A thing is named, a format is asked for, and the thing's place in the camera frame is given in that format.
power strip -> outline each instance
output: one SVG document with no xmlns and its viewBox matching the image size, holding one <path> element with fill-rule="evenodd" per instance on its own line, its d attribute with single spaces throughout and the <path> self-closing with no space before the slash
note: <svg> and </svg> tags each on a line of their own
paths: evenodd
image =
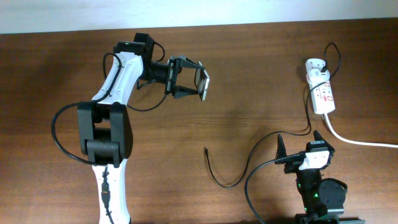
<svg viewBox="0 0 398 224">
<path fill-rule="evenodd" d="M 305 62 L 310 90 L 319 83 L 326 82 L 311 92 L 313 110 L 316 114 L 330 113 L 336 109 L 329 82 L 330 72 L 329 70 L 321 72 L 324 66 L 325 61 L 322 59 L 311 58 Z"/>
</svg>

white panel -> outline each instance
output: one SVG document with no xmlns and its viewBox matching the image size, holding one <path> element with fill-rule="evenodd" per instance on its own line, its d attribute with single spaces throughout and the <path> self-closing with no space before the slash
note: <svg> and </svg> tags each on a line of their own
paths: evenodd
<svg viewBox="0 0 398 224">
<path fill-rule="evenodd" d="M 397 0 L 5 0 L 0 33 L 397 16 Z"/>
</svg>

white cable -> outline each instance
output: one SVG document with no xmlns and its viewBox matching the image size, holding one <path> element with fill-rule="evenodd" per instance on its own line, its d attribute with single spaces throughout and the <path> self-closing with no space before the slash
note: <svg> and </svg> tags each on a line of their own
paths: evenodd
<svg viewBox="0 0 398 224">
<path fill-rule="evenodd" d="M 335 130 L 333 130 L 333 128 L 331 127 L 330 121 L 329 121 L 329 117 L 328 114 L 323 114 L 323 118 L 326 121 L 326 124 L 328 125 L 328 128 L 330 130 L 330 132 L 338 139 L 347 142 L 347 143 L 351 143 L 351 144 L 359 144 L 359 145 L 363 145 L 363 146 L 379 146 L 379 147 L 394 147 L 394 148 L 398 148 L 398 145 L 393 145 L 393 144 L 384 144 L 384 143 L 373 143 L 373 142 L 358 142 L 358 141 L 352 141 L 352 140 L 348 140 L 345 139 L 343 137 L 341 137 L 340 135 L 338 135 Z"/>
</svg>

brown table surface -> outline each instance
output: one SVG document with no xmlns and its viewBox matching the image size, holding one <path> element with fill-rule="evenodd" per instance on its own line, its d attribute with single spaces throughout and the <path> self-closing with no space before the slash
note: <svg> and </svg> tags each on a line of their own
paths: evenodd
<svg viewBox="0 0 398 224">
<path fill-rule="evenodd" d="M 90 100 L 99 90 L 103 54 L 119 40 L 150 33 L 165 47 L 166 58 L 200 60 L 211 77 L 205 102 L 168 97 L 154 111 L 129 111 L 134 147 L 126 197 L 133 222 L 236 223 L 255 220 L 244 183 L 231 190 L 217 186 L 203 147 L 216 176 L 232 183 L 265 134 L 306 127 L 304 63 L 322 58 L 330 41 L 343 56 L 332 80 L 336 132 L 397 144 L 397 30 L 398 19 L 372 19 L 0 35 L 0 223 L 98 222 L 94 173 L 57 149 L 50 122 L 62 106 Z M 154 58 L 160 56 L 158 48 Z M 329 58 L 332 69 L 332 49 Z M 178 84 L 193 87 L 192 73 L 184 70 Z M 163 91 L 161 84 L 134 90 L 130 104 L 150 107 Z M 349 186 L 343 216 L 368 223 L 398 220 L 398 150 L 341 142 L 309 107 L 313 128 L 336 149 L 324 177 Z M 57 132 L 65 147 L 82 156 L 76 109 L 62 115 Z M 283 137 L 288 154 L 313 140 L 312 134 Z M 260 145 L 250 170 L 275 157 L 276 140 L 274 135 Z M 295 175 L 285 175 L 282 166 L 259 171 L 249 194 L 265 220 L 304 212 Z"/>
</svg>

white wall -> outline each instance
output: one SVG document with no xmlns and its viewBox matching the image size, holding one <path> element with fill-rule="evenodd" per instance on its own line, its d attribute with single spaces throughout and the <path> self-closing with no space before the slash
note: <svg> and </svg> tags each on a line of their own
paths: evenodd
<svg viewBox="0 0 398 224">
<path fill-rule="evenodd" d="M 2 0 L 0 33 L 397 17 L 398 0 Z"/>
</svg>

